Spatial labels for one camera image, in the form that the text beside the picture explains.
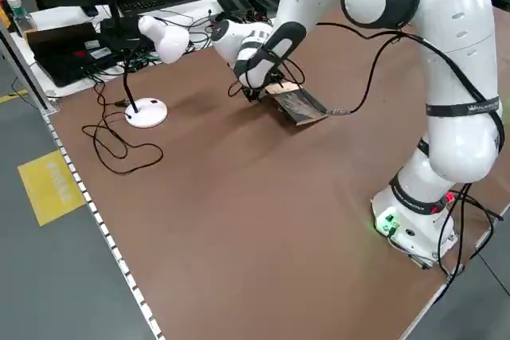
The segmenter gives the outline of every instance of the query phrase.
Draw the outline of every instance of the yellow tape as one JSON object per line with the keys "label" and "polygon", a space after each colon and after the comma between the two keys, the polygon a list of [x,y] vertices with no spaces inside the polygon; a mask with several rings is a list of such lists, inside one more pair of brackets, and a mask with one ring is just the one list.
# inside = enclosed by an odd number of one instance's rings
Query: yellow tape
{"label": "yellow tape", "polygon": [[85,203],[58,150],[19,166],[18,171],[40,226]]}
{"label": "yellow tape", "polygon": [[[26,95],[27,91],[25,89],[23,89],[22,91],[18,91],[18,93],[23,96],[23,95]],[[0,96],[0,104],[5,103],[6,101],[9,101],[12,99],[17,99],[17,97],[18,97],[18,95],[15,93],[9,94],[6,96]]]}

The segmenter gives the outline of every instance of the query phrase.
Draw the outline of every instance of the brown table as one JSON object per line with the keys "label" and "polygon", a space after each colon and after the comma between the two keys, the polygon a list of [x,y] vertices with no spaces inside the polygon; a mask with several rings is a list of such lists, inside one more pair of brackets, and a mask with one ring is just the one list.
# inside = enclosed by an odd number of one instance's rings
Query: brown table
{"label": "brown table", "polygon": [[[496,10],[496,19],[509,96],[510,17]],[[381,44],[318,27],[293,58],[316,97],[352,107]],[[370,199],[425,130],[419,63],[414,43],[390,47],[361,112],[301,129],[269,105],[230,99],[233,74],[212,49],[147,68],[129,83],[136,96],[167,103],[167,120],[145,131],[115,126],[128,141],[157,143],[165,157],[127,177],[103,168],[80,131],[99,119],[95,94],[62,101],[51,120],[166,338],[393,340],[404,332],[445,278],[387,245]],[[120,80],[105,95],[124,97]],[[473,188],[496,211],[508,203],[508,146]],[[132,150],[116,165],[156,155]],[[468,221],[472,247],[485,219],[473,212]]]}

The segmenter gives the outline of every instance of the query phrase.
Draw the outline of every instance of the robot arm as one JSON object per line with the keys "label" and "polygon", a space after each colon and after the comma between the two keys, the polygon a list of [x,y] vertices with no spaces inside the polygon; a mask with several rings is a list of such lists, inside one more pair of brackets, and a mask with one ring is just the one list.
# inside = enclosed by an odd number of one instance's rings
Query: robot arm
{"label": "robot arm", "polygon": [[[235,52],[237,61],[233,71],[236,77],[245,86],[259,88],[269,82],[269,73],[296,49],[324,14],[339,2],[281,0],[269,39],[254,42],[247,38],[254,31],[259,32],[261,23],[237,25],[224,21],[219,23],[218,33],[213,35],[214,46],[230,63],[232,57],[226,57],[223,51]],[[342,0],[341,3],[347,18],[358,26],[400,28],[414,16],[419,0]]]}
{"label": "robot arm", "polygon": [[213,44],[245,87],[264,87],[335,2],[361,28],[401,29],[412,22],[486,100],[473,97],[442,58],[422,48],[428,130],[373,198],[372,210],[377,230],[429,267],[457,241],[447,192],[455,183],[484,178],[504,139],[501,123],[495,124],[502,107],[491,0],[281,0],[274,27],[223,21]]}

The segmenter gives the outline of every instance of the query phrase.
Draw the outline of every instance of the wires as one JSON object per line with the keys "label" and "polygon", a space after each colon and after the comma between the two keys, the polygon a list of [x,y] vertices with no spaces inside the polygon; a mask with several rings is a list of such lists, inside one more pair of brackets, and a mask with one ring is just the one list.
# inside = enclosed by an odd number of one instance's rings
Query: wires
{"label": "wires", "polygon": [[106,10],[106,7],[104,6],[104,4],[101,4],[101,7],[103,7],[103,10],[104,12],[108,15],[109,18],[111,18],[111,14]]}
{"label": "wires", "polygon": [[[125,62],[126,65],[124,67],[124,81],[125,81],[126,85],[127,85],[127,80],[128,80],[128,73],[133,72],[133,68],[130,66],[131,61],[135,61],[135,58],[138,56],[138,53],[136,51],[137,51],[137,49],[133,50],[133,52],[130,53],[130,56],[127,57],[126,62]],[[107,103],[106,98],[104,97],[104,94],[103,94],[104,88],[105,88],[105,82],[102,79],[100,79],[99,77],[97,77],[97,75],[95,75],[95,74],[90,75],[89,78],[95,82],[93,90],[97,94],[96,102],[102,108],[101,118],[97,124],[84,125],[81,128],[81,131],[83,131],[88,137],[90,137],[92,139],[94,151],[96,152],[97,158],[100,160],[101,164],[114,174],[128,175],[128,174],[131,174],[137,170],[140,170],[140,169],[143,169],[143,168],[146,168],[149,166],[153,166],[156,163],[160,162],[163,159],[163,150],[159,146],[157,146],[154,143],[142,143],[139,145],[133,145],[133,144],[129,143],[128,141],[126,141],[125,139],[123,139],[119,135],[119,133],[117,133],[111,127],[110,124],[115,122],[115,121],[110,120],[111,117],[113,117],[114,115],[126,116],[126,113],[124,111],[114,111],[114,112],[107,113],[107,107],[126,107],[129,105],[129,103],[126,100],[117,101],[115,103]],[[108,147],[106,145],[106,143],[104,143],[101,139],[98,138],[98,134],[100,131],[106,131],[107,133],[109,133],[110,136],[113,137],[115,141],[120,143],[120,145],[123,148],[122,151],[120,153],[115,153],[112,149],[110,149],[110,147]],[[129,170],[116,170],[116,169],[113,169],[113,167],[109,166],[104,161],[103,155],[101,154],[100,147],[103,150],[106,150],[110,156],[112,156],[115,159],[119,159],[119,160],[127,158],[129,149],[139,149],[141,147],[153,147],[159,152],[159,155],[155,160],[147,162],[147,163],[139,165],[139,166],[135,166]]]}
{"label": "wires", "polygon": [[[389,40],[387,40],[382,45],[382,47],[378,50],[377,54],[375,55],[375,59],[374,59],[374,61],[372,63],[371,72],[370,72],[370,75],[369,75],[369,78],[368,78],[368,81],[367,81],[367,86],[366,86],[365,92],[363,94],[363,98],[362,98],[361,102],[359,103],[359,105],[356,108],[354,108],[353,110],[351,110],[351,111],[344,111],[343,109],[336,109],[336,110],[333,110],[333,111],[329,111],[328,114],[333,114],[333,115],[352,115],[352,114],[356,113],[364,105],[365,101],[367,100],[368,93],[370,91],[371,82],[373,80],[373,75],[374,75],[374,72],[375,72],[375,67],[376,67],[376,65],[378,63],[378,60],[379,60],[381,54],[383,53],[384,49],[388,45],[391,45],[391,44],[393,44],[393,43],[395,43],[397,41],[400,41],[400,39],[402,39],[403,37],[408,38],[408,39],[410,39],[412,41],[415,41],[415,42],[419,43],[420,45],[425,46],[427,49],[429,49],[433,53],[437,54],[450,67],[450,69],[455,74],[457,79],[461,82],[462,86],[471,95],[471,97],[475,99],[475,101],[477,101],[478,103],[482,103],[482,102],[487,101],[485,99],[485,97],[476,89],[476,87],[471,83],[469,78],[462,72],[462,70],[458,67],[458,65],[450,57],[448,57],[442,51],[437,49],[435,46],[431,45],[428,41],[426,41],[422,37],[419,37],[417,35],[413,35],[413,34],[410,34],[410,33],[404,33],[402,31],[395,31],[395,30],[382,31],[382,32],[375,33],[375,34],[370,35],[370,36],[365,36],[362,33],[360,33],[359,31],[357,31],[356,29],[353,29],[353,28],[351,28],[350,26],[347,26],[347,25],[340,25],[340,24],[337,24],[337,23],[329,23],[329,22],[327,22],[327,23],[318,23],[318,25],[329,25],[329,26],[341,27],[341,28],[344,28],[344,29],[347,29],[347,30],[351,31],[352,33],[355,33],[356,35],[358,35],[359,37],[361,37],[364,40],[371,40],[371,39],[374,39],[376,37],[381,37],[381,36],[391,36],[391,38]],[[302,91],[303,95],[305,97],[307,97],[306,93],[303,92],[303,88],[301,87],[301,85],[305,81],[305,78],[304,78],[304,73],[299,68],[299,66],[296,63],[294,63],[293,61],[289,60],[288,58],[285,58],[285,59],[282,60],[281,58],[279,58],[271,50],[269,50],[269,51],[266,50],[266,52],[268,54],[270,54],[272,57],[276,58],[275,63],[278,66],[280,64],[284,66],[285,70],[287,71],[287,73],[292,78],[292,82],[294,84],[298,85],[298,87]],[[246,63],[246,67],[247,68],[250,68],[250,66],[249,66],[250,59],[248,59],[248,62]],[[288,66],[285,64],[286,61],[291,63],[295,68],[297,68],[300,71],[300,73],[301,73],[301,75],[303,77],[302,81],[298,81],[294,77],[292,72],[289,71]],[[249,88],[252,88],[251,85],[249,84],[248,69],[246,70],[245,78],[246,78],[246,82],[248,83]],[[504,126],[503,126],[503,124],[501,122],[501,119],[500,119],[500,117],[498,116],[497,113],[491,111],[491,112],[489,112],[489,116],[492,118],[492,121],[494,122],[494,124],[496,125],[496,129],[498,130],[499,140],[498,140],[497,144],[498,144],[498,150],[499,150],[499,152],[501,152],[501,150],[502,150],[502,148],[504,146],[504,141],[505,141]],[[464,231],[465,231],[465,204],[468,203],[470,205],[473,205],[473,206],[476,206],[476,207],[482,209],[484,211],[485,216],[487,217],[487,219],[489,221],[489,224],[490,224],[490,233],[488,235],[487,240],[473,253],[472,257],[476,256],[476,255],[480,255],[481,256],[481,254],[480,254],[481,250],[484,248],[484,246],[488,243],[488,241],[492,237],[494,228],[493,228],[493,223],[492,223],[492,220],[491,220],[491,216],[495,217],[496,219],[501,219],[501,217],[499,217],[497,214],[495,214],[494,212],[492,212],[490,210],[485,209],[477,200],[475,200],[474,198],[469,196],[469,190],[471,189],[472,186],[473,186],[472,183],[467,183],[467,184],[462,186],[461,191],[455,192],[455,193],[457,193],[457,198],[455,199],[455,202],[453,203],[451,209],[449,210],[449,212],[448,212],[448,214],[446,216],[446,219],[445,219],[445,221],[443,223],[443,226],[441,227],[441,231],[440,231],[440,235],[439,235],[439,240],[437,242],[437,259],[438,259],[438,263],[439,263],[439,266],[440,266],[441,270],[448,276],[448,279],[447,279],[445,287],[443,288],[443,291],[441,292],[440,296],[437,298],[436,302],[439,299],[441,299],[445,295],[445,293],[449,290],[450,286],[452,285],[453,281],[457,278],[457,276],[459,275],[459,271],[461,270],[461,261],[462,261],[463,245],[464,245]],[[459,201],[461,202],[461,227],[460,227],[460,235],[459,235],[459,249],[458,249],[457,262],[455,264],[455,268],[454,268],[453,272],[450,274],[445,269],[445,267],[443,266],[442,261],[441,261],[441,244],[442,244],[442,241],[443,241],[442,237],[444,236],[445,227],[448,224],[449,219],[451,218],[451,216],[453,214],[453,211],[455,210],[455,207],[457,206],[457,203]],[[390,238],[389,238],[389,243],[393,247],[395,247],[395,245],[396,245]],[[405,252],[405,253],[407,255],[414,256],[414,254],[410,254],[408,252]]]}
{"label": "wires", "polygon": [[34,109],[37,109],[39,110],[38,107],[36,107],[35,105],[33,105],[32,103],[30,103],[25,97],[23,97],[22,94],[20,94],[20,92],[14,87],[14,84],[16,84],[16,81],[18,81],[18,78],[16,77],[14,79],[14,81],[10,84],[10,88],[13,90],[14,93],[16,93],[16,95],[18,95],[18,97],[20,99],[22,99],[22,101],[26,104],[28,104],[29,106],[33,107]]}
{"label": "wires", "polygon": [[179,12],[176,12],[176,11],[173,11],[173,10],[159,10],[161,12],[167,12],[169,14],[175,14],[175,15],[178,15],[178,16],[183,16],[185,18],[188,18],[188,19],[191,19],[191,22],[194,23],[194,18],[190,15],[186,15],[186,14],[180,14]]}
{"label": "wires", "polygon": [[439,240],[437,241],[437,263],[439,264],[439,267],[443,272],[446,273],[448,276],[448,279],[446,281],[446,285],[443,288],[443,291],[441,294],[437,297],[436,301],[437,303],[439,300],[442,299],[442,297],[446,294],[446,292],[451,287],[453,281],[457,278],[459,270],[461,268],[461,261],[462,261],[462,248],[464,245],[464,207],[465,207],[465,199],[468,195],[469,189],[471,189],[472,183],[466,183],[464,186],[462,186],[462,189],[460,191],[461,196],[461,230],[459,233],[459,250],[457,254],[457,262],[455,263],[455,268],[453,269],[453,272],[450,274],[448,271],[446,271],[445,267],[442,264],[441,261],[441,243],[442,243],[442,237],[445,232],[445,227],[449,222],[450,217],[452,216],[453,211],[455,210],[455,206],[457,205],[457,202],[459,201],[459,198],[455,200],[455,202],[452,205],[452,208],[449,210],[448,215],[446,216],[445,222],[443,223],[443,226],[441,227],[441,231],[439,233]]}

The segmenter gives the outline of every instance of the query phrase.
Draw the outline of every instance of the cable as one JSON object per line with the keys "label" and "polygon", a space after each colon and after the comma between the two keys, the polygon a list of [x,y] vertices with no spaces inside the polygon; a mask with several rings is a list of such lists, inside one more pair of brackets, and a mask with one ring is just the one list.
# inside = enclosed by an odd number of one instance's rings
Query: cable
{"label": "cable", "polygon": [[[434,302],[434,304],[437,303],[439,300],[441,300],[442,297],[446,294],[446,292],[451,287],[453,281],[457,278],[459,269],[461,268],[462,247],[464,245],[464,207],[465,207],[465,199],[466,199],[466,196],[468,195],[469,189],[471,189],[472,185],[473,185],[472,183],[466,183],[464,186],[462,186],[462,189],[461,189],[461,195],[462,195],[462,202],[461,202],[461,231],[459,233],[459,251],[458,251],[458,254],[457,254],[457,262],[455,263],[455,268],[453,269],[453,272],[451,274],[449,274],[449,278],[446,281],[446,285],[443,288],[443,291],[441,291],[441,294],[437,297],[437,299]],[[449,220],[449,216],[451,216],[451,213],[455,209],[455,204],[457,203],[457,201],[458,201],[458,199],[456,199],[455,202],[453,203],[453,207],[448,212],[448,217],[446,218],[445,223],[443,224],[443,227],[441,228],[441,234],[439,236],[439,241],[437,243],[437,248],[438,249],[441,247],[441,235],[444,232],[443,228],[446,226],[446,223]],[[441,262],[441,253],[440,252],[437,253],[437,261],[438,261],[438,263]]]}
{"label": "cable", "polygon": [[18,90],[14,87],[14,84],[16,83],[16,81],[18,81],[18,78],[17,78],[17,77],[16,77],[16,78],[14,79],[14,81],[10,84],[10,87],[11,87],[11,89],[14,91],[14,93],[16,93],[16,95],[18,95],[18,97],[19,97],[20,99],[22,99],[22,101],[23,101],[24,103],[27,103],[29,106],[33,107],[34,109],[39,110],[39,108],[38,108],[38,107],[36,107],[36,106],[35,106],[35,105],[33,105],[32,103],[30,103],[30,102],[29,102],[29,101],[28,101],[25,97],[23,97],[23,95],[21,95],[21,94],[20,94],[20,92],[19,92],[19,91],[18,91]]}
{"label": "cable", "polygon": [[229,90],[227,91],[227,95],[229,95],[229,97],[234,97],[236,96],[241,90],[242,90],[242,86],[240,86],[234,93],[232,93],[232,89],[233,87],[235,87],[237,84],[239,84],[239,80],[236,80],[234,81],[230,86],[229,86]]}
{"label": "cable", "polygon": [[[471,97],[475,99],[475,101],[477,101],[478,103],[486,101],[484,96],[478,91],[478,89],[476,89],[476,87],[471,83],[469,78],[458,67],[457,63],[455,63],[450,57],[448,57],[442,51],[437,49],[435,46],[431,45],[428,41],[426,41],[422,37],[419,37],[417,35],[413,35],[413,34],[410,34],[410,33],[404,33],[402,31],[383,31],[383,32],[375,33],[375,34],[373,34],[371,36],[365,36],[362,33],[360,33],[359,31],[357,31],[357,30],[355,30],[355,29],[353,29],[353,28],[351,28],[350,26],[347,26],[347,25],[340,25],[340,24],[337,24],[337,23],[319,23],[319,25],[332,25],[332,26],[338,26],[338,27],[341,27],[341,28],[345,28],[345,29],[347,29],[347,30],[349,30],[349,31],[351,31],[353,33],[356,33],[359,37],[361,37],[361,38],[363,38],[365,40],[370,40],[370,39],[373,39],[373,38],[376,38],[376,37],[381,37],[381,36],[386,36],[386,35],[391,35],[392,36],[388,41],[386,41],[382,45],[382,47],[379,49],[379,51],[377,52],[377,54],[375,56],[375,59],[374,59],[374,62],[372,64],[372,68],[371,68],[371,73],[369,75],[369,80],[367,82],[367,87],[366,87],[365,93],[364,93],[363,98],[362,98],[361,102],[359,103],[359,105],[355,109],[353,109],[352,111],[349,111],[349,112],[345,112],[342,109],[337,109],[335,111],[338,112],[338,115],[350,115],[350,114],[353,114],[353,113],[357,112],[363,106],[363,104],[365,103],[365,101],[367,99],[368,92],[370,91],[370,86],[371,86],[371,81],[373,79],[373,75],[374,75],[374,71],[375,71],[375,66],[377,65],[377,62],[378,62],[378,60],[380,58],[380,55],[382,54],[383,50],[388,45],[390,45],[390,44],[392,44],[394,42],[400,41],[402,37],[409,38],[410,40],[413,40],[413,41],[415,41],[415,42],[425,46],[427,49],[429,49],[433,53],[437,54],[450,67],[450,69],[455,74],[455,76],[459,79],[459,81],[461,82],[463,87],[471,95]],[[303,92],[303,88],[301,87],[301,85],[304,82],[304,73],[299,68],[299,66],[296,63],[294,63],[293,61],[290,61],[289,59],[281,60],[273,51],[269,50],[269,51],[266,51],[266,52],[271,54],[272,56],[274,56],[274,57],[276,57],[278,59],[278,61],[276,61],[276,62],[278,64],[282,64],[284,66],[285,70],[292,77],[292,80],[293,80],[294,84],[298,85],[299,89]],[[246,68],[250,68],[249,62],[250,62],[251,58],[252,57],[250,57],[248,59],[248,61],[246,63]],[[294,65],[295,68],[298,68],[300,70],[300,72],[301,72],[301,74],[303,76],[303,81],[299,82],[299,81],[296,80],[296,78],[294,77],[292,72],[288,70],[288,67],[285,64],[285,61],[291,62]],[[246,78],[246,82],[248,83],[249,88],[251,88],[251,85],[249,83],[249,77],[248,77],[248,69],[246,70],[245,78]],[[498,135],[499,135],[498,150],[499,150],[499,152],[501,152],[501,150],[503,149],[503,146],[504,146],[504,141],[505,141],[504,126],[503,126],[503,123],[501,122],[501,118],[498,116],[498,114],[496,112],[494,112],[494,111],[489,112],[489,116],[492,118],[492,121],[494,122],[494,124],[496,125],[496,129],[498,130]],[[472,185],[473,185],[472,183],[467,183],[467,184],[462,186],[461,191],[458,192],[458,194],[459,194],[458,198],[455,199],[455,202],[453,203],[452,208],[448,212],[448,214],[446,216],[446,219],[445,219],[445,222],[443,223],[443,225],[441,227],[441,231],[440,231],[440,235],[439,235],[439,240],[437,242],[437,262],[439,263],[439,265],[441,267],[441,270],[449,278],[447,279],[446,285],[443,288],[443,291],[441,292],[440,296],[437,298],[436,302],[439,301],[445,295],[445,293],[449,290],[449,288],[451,287],[453,281],[459,275],[459,271],[461,269],[462,252],[463,252],[463,245],[464,245],[465,203],[466,202],[468,202],[469,204],[475,205],[476,207],[480,206],[480,208],[483,209],[483,211],[486,214],[486,217],[490,221],[490,225],[491,225],[491,228],[490,228],[491,229],[491,234],[489,234],[488,240],[490,240],[490,238],[492,237],[493,224],[492,224],[492,221],[490,220],[490,215],[491,214],[489,213],[489,211],[487,209],[483,208],[481,206],[481,204],[478,203],[474,198],[468,197],[469,190],[471,189]],[[445,269],[445,267],[442,265],[442,262],[441,262],[441,244],[442,244],[442,237],[444,235],[445,227],[448,224],[449,219],[451,218],[452,213],[455,210],[455,207],[456,207],[456,205],[457,205],[459,200],[461,200],[461,228],[460,228],[460,235],[459,235],[459,249],[458,249],[457,262],[455,264],[455,268],[454,268],[453,272],[450,274]],[[481,245],[481,248],[483,248],[487,243],[488,243],[488,241],[486,240]],[[475,254],[480,254],[481,248],[477,249]]]}
{"label": "cable", "polygon": [[487,261],[485,260],[485,258],[481,254],[480,254],[480,259],[481,259],[482,262],[484,262],[485,266],[490,271],[492,276],[494,276],[494,279],[496,279],[497,283],[499,283],[501,288],[503,288],[503,291],[507,294],[508,297],[510,297],[510,292],[508,291],[508,289],[504,286],[503,282],[501,282],[500,278],[497,277],[496,273],[488,265]]}
{"label": "cable", "polygon": [[[381,36],[393,36],[378,51],[378,54],[375,57],[374,63],[372,64],[371,75],[373,75],[373,71],[375,70],[375,65],[377,64],[377,60],[379,59],[381,53],[390,43],[397,41],[402,37],[406,37],[412,41],[415,41],[415,42],[419,43],[420,45],[425,46],[427,49],[431,50],[435,54],[437,54],[450,67],[450,69],[455,74],[457,79],[459,79],[459,81],[461,82],[462,86],[471,95],[471,97],[475,99],[475,101],[477,101],[478,103],[483,103],[483,102],[487,101],[487,99],[485,99],[485,97],[480,93],[480,91],[478,91],[478,89],[473,85],[473,83],[471,83],[469,78],[464,74],[464,72],[457,65],[457,63],[455,63],[455,61],[453,61],[450,57],[448,57],[446,54],[444,54],[441,50],[439,50],[435,46],[431,45],[428,41],[426,41],[422,37],[413,35],[411,33],[405,33],[402,31],[394,31],[394,30],[382,31],[379,33],[375,33],[371,36],[365,36],[362,33],[355,31],[354,29],[352,29],[351,27],[349,27],[347,25],[342,25],[342,24],[338,24],[338,23],[318,23],[318,25],[333,25],[333,26],[341,27],[341,28],[350,30],[351,32],[355,32],[358,36],[360,36],[361,38],[363,38],[365,40],[371,40],[371,39],[374,39],[376,37],[381,37]],[[370,84],[371,84],[371,76],[369,77],[369,83],[367,84],[367,89],[370,87]],[[362,100],[362,102],[360,103],[360,105],[358,107],[363,106],[363,104],[364,104],[364,100]],[[333,113],[334,115],[349,115],[349,114],[352,114],[352,112],[353,112],[353,111],[343,112],[343,109],[336,109],[335,111],[337,111],[338,114]],[[505,141],[505,132],[504,132],[503,122],[501,121],[501,117],[499,117],[499,115],[495,111],[489,112],[488,115],[491,117],[492,121],[496,125],[496,129],[497,129],[498,135],[499,135],[498,151],[501,152],[503,150],[504,141]]]}
{"label": "cable", "polygon": [[[130,59],[137,56],[137,49],[134,49],[130,56],[126,59],[126,65],[124,67],[124,78],[127,82],[127,73],[132,72],[131,68],[129,67]],[[104,97],[104,89],[105,89],[105,82],[100,79],[95,74],[90,74],[89,78],[95,82],[93,90],[97,94],[96,102],[101,106],[101,118],[100,121],[97,124],[91,124],[91,125],[84,125],[81,130],[92,139],[92,144],[94,146],[94,151],[96,152],[97,158],[100,160],[101,164],[106,167],[108,170],[110,170],[114,174],[118,175],[128,175],[131,174],[139,169],[143,169],[149,166],[153,166],[156,163],[160,162],[163,159],[164,153],[163,150],[155,145],[154,143],[142,143],[139,145],[133,145],[129,142],[127,142],[125,139],[123,139],[109,124],[114,121],[108,121],[108,119],[114,115],[126,115],[124,111],[114,111],[111,113],[107,113],[107,107],[126,107],[128,106],[128,103],[126,100],[117,101],[115,103],[107,103],[106,99]],[[118,141],[122,146],[122,151],[120,154],[114,153],[112,149],[110,149],[101,139],[98,138],[99,131],[106,131],[108,132],[116,141]],[[157,159],[150,161],[148,163],[145,163],[143,165],[135,166],[129,170],[116,170],[113,169],[111,166],[109,166],[103,159],[103,156],[100,152],[100,148],[102,147],[104,150],[106,150],[113,158],[115,159],[125,159],[128,156],[129,149],[138,149],[140,147],[154,147],[158,150],[159,156]]]}
{"label": "cable", "polygon": [[106,10],[106,7],[104,6],[104,4],[101,5],[101,7],[103,7],[103,10],[104,12],[108,15],[109,18],[111,18],[111,14]]}
{"label": "cable", "polygon": [[180,14],[179,12],[176,12],[176,11],[173,11],[173,10],[159,10],[161,12],[167,12],[169,14],[176,14],[178,16],[183,16],[185,18],[188,18],[188,19],[191,19],[191,22],[194,23],[194,18],[190,15],[186,15],[186,14]]}

